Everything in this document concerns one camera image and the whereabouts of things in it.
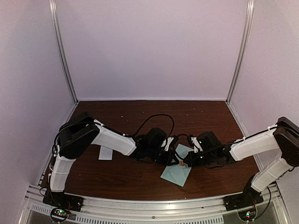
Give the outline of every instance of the white paper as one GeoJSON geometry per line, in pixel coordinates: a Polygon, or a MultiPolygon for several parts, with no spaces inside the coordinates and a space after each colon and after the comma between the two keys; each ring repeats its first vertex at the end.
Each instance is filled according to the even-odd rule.
{"type": "Polygon", "coordinates": [[[112,149],[101,146],[99,160],[112,160],[112,154],[112,149]]]}

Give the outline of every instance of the white wall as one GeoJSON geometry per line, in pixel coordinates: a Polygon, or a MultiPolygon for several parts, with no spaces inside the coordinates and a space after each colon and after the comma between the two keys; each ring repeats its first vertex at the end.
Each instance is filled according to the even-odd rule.
{"type": "Polygon", "coordinates": [[[246,0],[57,1],[78,98],[224,100],[246,8],[246,0]]]}
{"type": "MultiPolygon", "coordinates": [[[[286,116],[299,125],[299,2],[255,1],[254,20],[232,104],[249,134],[286,116]]],[[[276,152],[260,156],[264,165],[276,152]]],[[[292,223],[299,220],[299,169],[278,181],[292,223]]]]}
{"type": "Polygon", "coordinates": [[[12,224],[73,107],[46,0],[1,1],[0,96],[0,224],[12,224]]]}

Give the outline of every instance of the wood surface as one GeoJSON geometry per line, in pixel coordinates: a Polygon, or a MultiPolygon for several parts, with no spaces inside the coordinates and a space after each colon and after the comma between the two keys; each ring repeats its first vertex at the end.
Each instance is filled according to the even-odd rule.
{"type": "MultiPolygon", "coordinates": [[[[204,131],[213,131],[222,143],[242,137],[231,112],[221,101],[80,102],[73,116],[85,111],[127,134],[133,134],[150,115],[166,113],[175,120],[173,134],[198,136],[204,131]]],[[[171,121],[167,117],[155,117],[140,134],[156,126],[168,133],[171,121]]],[[[184,138],[179,143],[188,145],[184,138]]],[[[160,178],[163,165],[135,161],[116,151],[112,161],[99,161],[99,151],[99,146],[92,145],[76,160],[66,182],[66,193],[123,200],[201,198],[240,192],[248,179],[258,172],[253,157],[223,168],[194,167],[184,187],[180,187],[160,178]]]]}

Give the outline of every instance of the robotic arm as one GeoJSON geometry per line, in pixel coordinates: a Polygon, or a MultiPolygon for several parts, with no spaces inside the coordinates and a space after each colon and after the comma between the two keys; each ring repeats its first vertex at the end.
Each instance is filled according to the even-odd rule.
{"type": "MultiPolygon", "coordinates": [[[[73,162],[90,144],[110,148],[133,159],[149,157],[159,164],[173,165],[178,164],[179,160],[175,150],[170,148],[177,143],[178,137],[167,137],[160,128],[152,128],[141,136],[122,134],[95,120],[90,114],[83,113],[59,129],[54,141],[55,160],[48,179],[50,198],[47,194],[44,203],[57,206],[59,200],[68,200],[69,203],[78,201],[75,197],[61,195],[65,196],[64,184],[73,162]]],[[[228,144],[221,144],[213,132],[204,132],[198,137],[190,135],[187,139],[194,151],[180,159],[190,167],[223,167],[258,153],[280,149],[274,161],[248,181],[243,193],[224,198],[227,210],[251,206],[253,200],[262,202],[261,191],[285,172],[299,166],[299,127],[285,117],[265,131],[228,144]]],[[[73,206],[73,210],[80,211],[82,199],[77,204],[79,206],[73,206]]]]}

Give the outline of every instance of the light blue paper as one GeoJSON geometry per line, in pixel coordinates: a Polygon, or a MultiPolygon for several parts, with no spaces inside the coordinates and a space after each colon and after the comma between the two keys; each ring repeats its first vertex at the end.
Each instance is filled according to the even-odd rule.
{"type": "MultiPolygon", "coordinates": [[[[185,158],[188,155],[188,152],[193,151],[193,149],[179,144],[176,151],[180,157],[185,158]]],[[[161,178],[183,187],[190,171],[191,167],[188,167],[187,164],[184,166],[179,164],[167,166],[163,171],[161,178]]]]}

